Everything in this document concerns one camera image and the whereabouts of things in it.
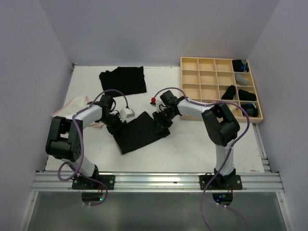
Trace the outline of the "black striped underwear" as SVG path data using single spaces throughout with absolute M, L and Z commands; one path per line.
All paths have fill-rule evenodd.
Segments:
M 147 112 L 142 112 L 137 118 L 117 129 L 107 129 L 113 135 L 121 154 L 135 151 L 170 135 L 168 129 L 156 133 L 155 121 Z

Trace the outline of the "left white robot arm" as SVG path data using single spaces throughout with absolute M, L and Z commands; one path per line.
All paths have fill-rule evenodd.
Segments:
M 120 113 L 112 112 L 112 105 L 112 98 L 103 95 L 98 102 L 90 102 L 72 115 L 55 116 L 51 120 L 45 151 L 63 161 L 57 172 L 60 181 L 72 180 L 80 174 L 89 189 L 99 186 L 97 167 L 85 155 L 83 130 L 94 122 L 102 122 L 112 134 L 119 132 L 126 120 Z

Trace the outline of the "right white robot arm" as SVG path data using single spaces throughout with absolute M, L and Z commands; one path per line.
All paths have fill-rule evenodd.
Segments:
M 212 188 L 225 189 L 236 175 L 233 162 L 233 142 L 236 140 L 240 125 L 225 103 L 202 104 L 184 96 L 176 97 L 171 91 L 166 91 L 160 100 L 151 98 L 155 132 L 167 131 L 176 116 L 192 116 L 201 119 L 205 125 L 210 140 L 216 147 L 216 166 L 214 176 L 203 176 L 202 180 Z

